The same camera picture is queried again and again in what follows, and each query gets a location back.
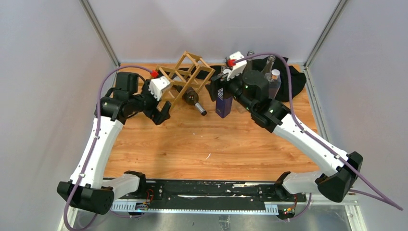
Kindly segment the blue bottle silver cap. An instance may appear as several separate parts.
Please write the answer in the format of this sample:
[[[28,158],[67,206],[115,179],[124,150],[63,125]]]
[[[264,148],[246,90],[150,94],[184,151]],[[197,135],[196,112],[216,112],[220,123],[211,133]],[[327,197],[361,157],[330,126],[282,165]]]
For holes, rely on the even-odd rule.
[[[225,98],[226,92],[223,89],[217,91],[216,99],[216,113],[221,117],[225,118],[231,113],[233,98]]]

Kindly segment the dark bottle grey cap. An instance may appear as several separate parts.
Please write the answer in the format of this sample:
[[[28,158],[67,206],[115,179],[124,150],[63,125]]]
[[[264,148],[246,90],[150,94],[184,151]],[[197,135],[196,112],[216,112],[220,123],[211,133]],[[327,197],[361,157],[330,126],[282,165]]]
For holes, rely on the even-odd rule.
[[[184,92],[182,99],[188,104],[193,105],[195,108],[200,112],[202,116],[207,115],[207,111],[204,107],[199,103],[199,95],[198,93],[192,88],[188,87]]]

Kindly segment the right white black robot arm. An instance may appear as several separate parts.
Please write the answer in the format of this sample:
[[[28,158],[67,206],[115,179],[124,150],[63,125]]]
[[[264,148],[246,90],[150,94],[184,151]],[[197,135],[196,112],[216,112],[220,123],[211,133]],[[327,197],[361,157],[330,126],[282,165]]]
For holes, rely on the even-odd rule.
[[[363,157],[347,153],[302,124],[282,102],[269,97],[269,82],[259,71],[247,71],[240,77],[214,75],[206,88],[213,101],[233,98],[261,128],[274,133],[306,154],[318,167],[307,173],[284,172],[276,180],[275,195],[287,201],[297,193],[320,193],[333,202],[341,202],[358,178]]]

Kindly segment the clear bottle white label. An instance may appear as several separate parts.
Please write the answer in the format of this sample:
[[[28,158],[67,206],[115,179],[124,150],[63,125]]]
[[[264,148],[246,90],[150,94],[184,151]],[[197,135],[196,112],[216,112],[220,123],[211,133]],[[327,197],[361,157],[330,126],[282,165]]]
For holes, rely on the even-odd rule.
[[[267,57],[266,65],[262,70],[263,75],[271,73],[275,60],[276,60],[275,55],[270,55]]]

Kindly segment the clear bottle gold black label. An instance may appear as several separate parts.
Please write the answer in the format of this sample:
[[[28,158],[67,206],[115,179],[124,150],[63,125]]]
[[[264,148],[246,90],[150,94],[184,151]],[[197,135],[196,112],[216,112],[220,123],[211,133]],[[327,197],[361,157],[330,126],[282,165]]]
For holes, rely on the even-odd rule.
[[[247,56],[252,56],[252,55],[254,55],[254,53],[255,53],[254,51],[248,51]],[[248,58],[247,62],[248,63],[252,62],[252,58]]]

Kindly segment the blue BLU labelled bottle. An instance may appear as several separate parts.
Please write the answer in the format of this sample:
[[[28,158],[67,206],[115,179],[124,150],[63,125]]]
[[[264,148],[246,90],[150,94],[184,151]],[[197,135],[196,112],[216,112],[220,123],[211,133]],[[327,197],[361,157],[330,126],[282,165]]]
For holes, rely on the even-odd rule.
[[[270,73],[265,74],[265,79],[269,82],[269,98],[275,99],[277,92],[281,86],[280,71],[278,69],[271,70]]]

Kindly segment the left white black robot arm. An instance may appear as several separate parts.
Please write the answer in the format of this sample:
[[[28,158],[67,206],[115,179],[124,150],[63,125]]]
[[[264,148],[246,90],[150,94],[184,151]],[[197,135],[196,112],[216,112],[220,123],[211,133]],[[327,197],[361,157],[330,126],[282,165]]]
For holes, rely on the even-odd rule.
[[[170,81],[164,76],[144,80],[138,92],[139,78],[136,73],[117,73],[115,86],[97,104],[92,134],[78,167],[69,181],[57,186],[57,193],[71,207],[104,215],[115,200],[126,194],[136,199],[147,194],[146,176],[140,172],[128,170],[119,178],[103,181],[113,145],[129,118],[144,113],[156,125],[170,118],[169,101],[162,110],[157,108]]]

